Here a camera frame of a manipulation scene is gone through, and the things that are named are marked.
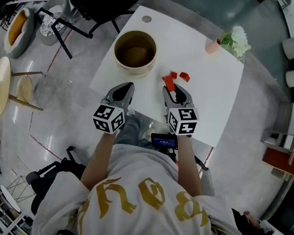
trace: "white t-shirt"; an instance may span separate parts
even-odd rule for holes
[[[241,234],[221,198],[192,198],[177,177],[169,156],[116,144],[108,177],[91,192],[72,173],[57,174],[38,208],[32,234],[210,235],[212,227],[227,235]]]

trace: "orange pillow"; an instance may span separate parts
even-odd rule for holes
[[[17,37],[22,32],[22,27],[26,21],[26,16],[24,11],[22,10],[16,17],[15,21],[13,22],[12,26],[10,27],[9,31],[9,43],[12,46],[17,39]]]

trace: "gray armchair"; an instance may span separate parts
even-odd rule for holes
[[[67,20],[71,14],[71,7],[69,0],[48,0],[43,6],[42,9],[46,11],[50,11],[51,13],[55,14],[53,16],[54,20],[56,18],[61,18],[63,20]],[[45,19],[51,18],[49,15],[45,15]],[[54,34],[52,28],[51,28],[51,23],[48,23],[46,20],[43,20],[42,26],[37,30],[36,37],[44,44],[47,46],[52,46],[55,44],[57,41],[57,37]],[[58,31],[60,35],[64,33],[66,30],[66,26],[63,25],[61,29]]]
[[[21,34],[17,37],[14,44],[11,46],[8,40],[9,31],[13,25],[13,22],[22,10],[24,11],[24,14],[26,16],[26,21],[22,27]],[[11,58],[18,58],[25,51],[34,33],[34,12],[29,8],[23,8],[22,10],[20,10],[18,14],[14,17],[4,37],[4,50]]]

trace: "shoe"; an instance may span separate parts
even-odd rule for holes
[[[148,140],[149,142],[151,142],[151,134],[152,133],[156,133],[156,130],[154,128],[149,128],[147,129],[144,133],[143,133],[143,136],[142,136],[142,139],[146,139]]]
[[[129,115],[135,115],[135,111],[131,107],[128,107],[127,109],[128,109],[128,111],[126,113],[127,116],[129,116]]]

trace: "potted flower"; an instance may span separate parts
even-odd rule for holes
[[[234,26],[232,31],[225,31],[221,38],[218,38],[207,46],[206,52],[208,54],[216,52],[220,46],[240,61],[243,61],[245,52],[250,50],[246,33],[241,26]]]

